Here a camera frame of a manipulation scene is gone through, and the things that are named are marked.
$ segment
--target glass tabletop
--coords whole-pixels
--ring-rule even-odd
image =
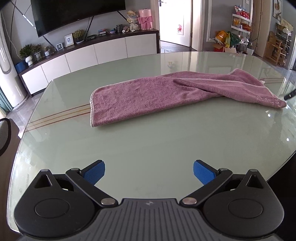
[[[193,174],[201,159],[234,173],[258,169],[269,179],[296,150],[296,98],[283,109],[226,97],[95,127],[91,93],[98,87],[177,71],[227,74],[240,68],[265,81],[277,96],[294,83],[254,56],[177,52],[139,56],[82,69],[50,82],[25,129],[12,170],[8,223],[15,205],[39,170],[54,174],[101,159],[96,184],[116,198],[176,198],[202,186]]]

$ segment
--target blue gripper pad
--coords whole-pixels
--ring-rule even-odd
[[[214,172],[204,167],[197,161],[193,164],[193,173],[203,185],[206,185],[216,177]]]
[[[83,174],[83,178],[95,185],[105,174],[105,163],[99,162]]]

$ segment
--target cardboard box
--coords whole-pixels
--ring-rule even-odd
[[[237,53],[235,48],[224,48],[225,53]]]
[[[220,44],[214,43],[214,52],[224,52],[224,47]]]
[[[237,53],[235,48],[225,48],[220,44],[214,43],[214,52]]]

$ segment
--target white cabinet door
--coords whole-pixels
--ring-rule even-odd
[[[48,85],[40,65],[28,71],[27,73],[24,73],[22,78],[31,94],[46,88]]]
[[[66,53],[65,56],[71,72],[98,64],[93,45]]]
[[[127,58],[125,38],[94,44],[98,64]]]
[[[58,77],[70,73],[65,55],[56,57],[41,65],[48,83]]]
[[[155,54],[156,34],[143,34],[126,37],[126,50],[128,57]]]

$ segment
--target pink towel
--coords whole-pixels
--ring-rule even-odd
[[[91,126],[109,124],[218,96],[274,108],[287,105],[259,80],[241,69],[235,69],[229,74],[183,71],[96,89],[90,99]]]

